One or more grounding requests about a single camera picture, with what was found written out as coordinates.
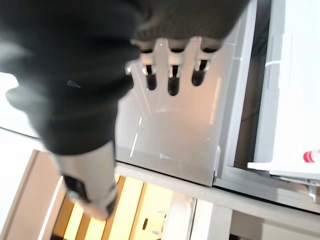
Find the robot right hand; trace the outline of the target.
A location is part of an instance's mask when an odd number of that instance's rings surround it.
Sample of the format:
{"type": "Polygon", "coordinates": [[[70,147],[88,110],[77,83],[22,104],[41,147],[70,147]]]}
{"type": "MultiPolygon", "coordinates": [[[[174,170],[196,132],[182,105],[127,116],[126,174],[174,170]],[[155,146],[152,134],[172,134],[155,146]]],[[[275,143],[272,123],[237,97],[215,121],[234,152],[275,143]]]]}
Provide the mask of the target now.
{"type": "Polygon", "coordinates": [[[91,217],[115,209],[118,102],[133,87],[126,65],[154,41],[209,40],[218,50],[246,0],[3,0],[0,70],[18,85],[5,96],[24,112],[91,217]]]}

